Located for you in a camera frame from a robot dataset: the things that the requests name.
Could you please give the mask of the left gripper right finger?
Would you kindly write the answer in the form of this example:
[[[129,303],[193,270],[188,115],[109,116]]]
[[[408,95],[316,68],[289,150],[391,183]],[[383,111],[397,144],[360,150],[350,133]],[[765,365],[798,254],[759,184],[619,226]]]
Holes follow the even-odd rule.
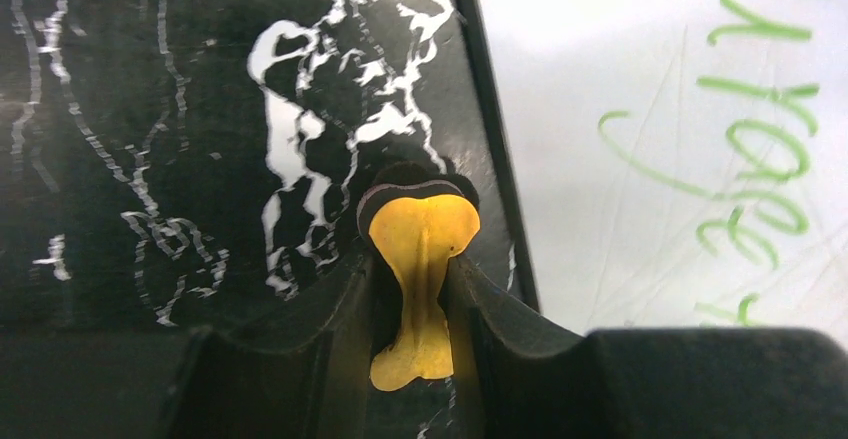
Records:
[[[443,304],[468,438],[843,438],[847,354],[798,328],[577,335],[448,265]]]

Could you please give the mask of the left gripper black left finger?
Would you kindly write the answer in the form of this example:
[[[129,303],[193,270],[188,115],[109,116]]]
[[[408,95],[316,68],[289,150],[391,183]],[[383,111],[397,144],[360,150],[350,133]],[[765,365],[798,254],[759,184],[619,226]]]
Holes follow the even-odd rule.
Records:
[[[5,438],[358,438],[372,255],[228,331],[17,328],[1,336]]]

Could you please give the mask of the yellow whiteboard eraser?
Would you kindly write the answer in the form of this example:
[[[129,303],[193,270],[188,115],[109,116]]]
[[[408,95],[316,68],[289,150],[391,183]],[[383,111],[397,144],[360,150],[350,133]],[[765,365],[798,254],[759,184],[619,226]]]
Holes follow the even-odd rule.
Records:
[[[470,179],[410,161],[381,170],[359,201],[358,232],[388,265],[401,294],[396,337],[370,365],[377,390],[393,392],[416,379],[452,375],[450,332],[439,296],[450,260],[481,229],[479,209]]]

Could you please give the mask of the white dry-erase board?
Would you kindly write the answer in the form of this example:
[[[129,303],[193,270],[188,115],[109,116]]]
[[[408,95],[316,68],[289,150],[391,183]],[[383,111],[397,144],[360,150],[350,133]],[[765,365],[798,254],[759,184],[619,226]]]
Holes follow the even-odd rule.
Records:
[[[847,339],[847,0],[479,0],[543,313]]]

